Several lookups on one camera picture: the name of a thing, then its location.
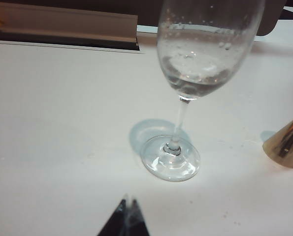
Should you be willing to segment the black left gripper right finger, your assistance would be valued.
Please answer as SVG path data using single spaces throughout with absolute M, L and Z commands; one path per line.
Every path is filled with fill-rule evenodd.
M 150 236 L 143 214 L 136 199 L 133 199 L 130 209 L 130 235 Z

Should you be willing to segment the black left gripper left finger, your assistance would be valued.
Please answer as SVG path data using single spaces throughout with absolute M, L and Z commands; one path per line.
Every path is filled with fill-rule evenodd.
M 126 231 L 126 215 L 127 201 L 126 199 L 122 199 L 98 233 L 98 236 L 124 236 Z

